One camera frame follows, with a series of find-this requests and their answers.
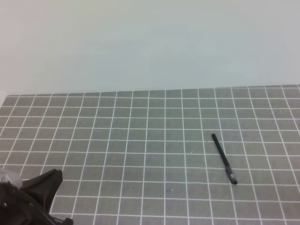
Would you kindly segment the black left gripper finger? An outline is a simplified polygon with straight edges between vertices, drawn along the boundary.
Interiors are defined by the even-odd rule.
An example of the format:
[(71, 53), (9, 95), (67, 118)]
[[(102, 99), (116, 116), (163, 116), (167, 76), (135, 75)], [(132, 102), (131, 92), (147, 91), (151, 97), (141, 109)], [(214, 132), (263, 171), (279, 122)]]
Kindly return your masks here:
[(52, 169), (42, 175), (24, 181), (21, 190), (36, 200), (49, 213), (62, 181), (62, 170)]

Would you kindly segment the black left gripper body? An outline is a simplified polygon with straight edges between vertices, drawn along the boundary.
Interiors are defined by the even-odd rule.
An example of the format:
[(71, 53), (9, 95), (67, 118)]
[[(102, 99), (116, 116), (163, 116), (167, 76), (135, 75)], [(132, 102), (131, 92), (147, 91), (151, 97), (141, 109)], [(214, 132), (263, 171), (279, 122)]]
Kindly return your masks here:
[(72, 225), (70, 218), (50, 215), (54, 193), (38, 188), (17, 188), (11, 183), (0, 185), (0, 223), (2, 225)]

